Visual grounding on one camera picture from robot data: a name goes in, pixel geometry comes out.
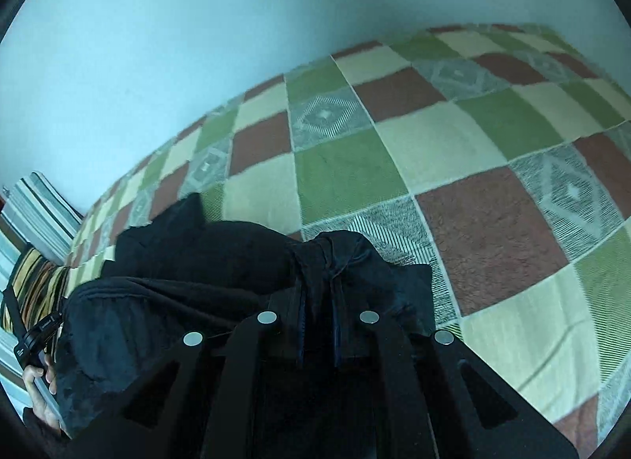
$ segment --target white wall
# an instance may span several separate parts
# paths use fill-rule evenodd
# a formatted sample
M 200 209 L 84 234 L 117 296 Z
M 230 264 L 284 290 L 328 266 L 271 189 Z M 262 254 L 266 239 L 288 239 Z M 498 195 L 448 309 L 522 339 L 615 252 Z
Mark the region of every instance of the white wall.
M 41 170 L 84 211 L 278 72 L 402 28 L 528 21 L 556 26 L 631 91 L 631 34 L 612 0 L 26 0 L 0 44 L 0 184 Z

